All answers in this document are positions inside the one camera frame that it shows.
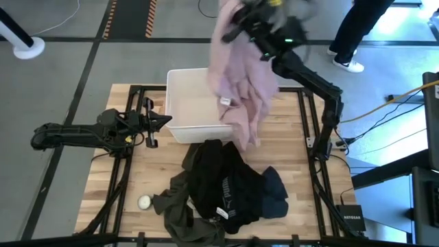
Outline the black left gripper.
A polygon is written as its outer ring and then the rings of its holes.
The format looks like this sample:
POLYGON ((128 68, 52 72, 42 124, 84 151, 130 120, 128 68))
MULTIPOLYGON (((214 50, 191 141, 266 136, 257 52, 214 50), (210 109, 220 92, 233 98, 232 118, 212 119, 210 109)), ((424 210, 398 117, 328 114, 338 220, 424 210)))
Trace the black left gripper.
POLYGON ((172 116, 169 115, 159 115, 153 111, 154 102, 148 98, 144 97, 142 99, 142 107, 145 109, 145 114, 136 113, 134 128, 139 133, 147 133, 145 138, 146 146, 148 148, 157 148, 158 141, 154 137, 155 132, 159 132, 163 126, 165 126, 169 121, 172 120, 172 116))

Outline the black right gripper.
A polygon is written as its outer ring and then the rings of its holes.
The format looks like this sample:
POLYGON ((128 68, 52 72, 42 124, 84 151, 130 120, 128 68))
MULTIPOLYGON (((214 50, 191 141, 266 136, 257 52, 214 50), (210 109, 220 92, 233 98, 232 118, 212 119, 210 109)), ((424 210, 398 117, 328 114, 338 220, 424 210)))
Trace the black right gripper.
POLYGON ((276 4, 270 1, 242 1, 241 8, 233 14, 232 30, 222 36, 223 43, 233 42, 242 32, 253 40, 272 40, 276 4))

